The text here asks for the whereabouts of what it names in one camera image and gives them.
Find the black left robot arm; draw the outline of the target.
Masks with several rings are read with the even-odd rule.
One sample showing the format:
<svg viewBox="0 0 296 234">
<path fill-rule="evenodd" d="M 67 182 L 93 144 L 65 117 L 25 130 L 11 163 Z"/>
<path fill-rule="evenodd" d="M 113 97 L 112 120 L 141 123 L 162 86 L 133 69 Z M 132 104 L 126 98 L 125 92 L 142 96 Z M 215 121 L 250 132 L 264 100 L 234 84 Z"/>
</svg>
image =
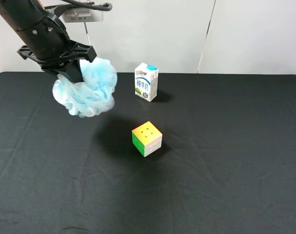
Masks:
<svg viewBox="0 0 296 234">
<path fill-rule="evenodd" d="M 0 0 L 0 15 L 25 43 L 18 50 L 23 59 L 36 62 L 43 71 L 63 75 L 72 83 L 83 81 L 79 61 L 92 62 L 90 45 L 70 39 L 59 17 L 75 4 L 42 7 L 37 0 Z"/>
</svg>

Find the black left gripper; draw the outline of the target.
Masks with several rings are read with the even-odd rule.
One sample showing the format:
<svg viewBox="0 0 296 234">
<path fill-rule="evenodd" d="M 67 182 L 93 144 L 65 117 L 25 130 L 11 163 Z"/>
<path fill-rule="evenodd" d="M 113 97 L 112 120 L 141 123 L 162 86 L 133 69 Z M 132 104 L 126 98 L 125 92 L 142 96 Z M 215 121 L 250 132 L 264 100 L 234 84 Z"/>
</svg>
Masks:
<svg viewBox="0 0 296 234">
<path fill-rule="evenodd" d="M 44 72 L 56 77 L 63 75 L 72 83 L 83 82 L 79 60 L 92 62 L 96 58 L 92 46 L 70 39 L 65 25 L 54 14 L 17 34 L 25 43 L 18 50 L 23 59 L 31 59 Z"/>
</svg>

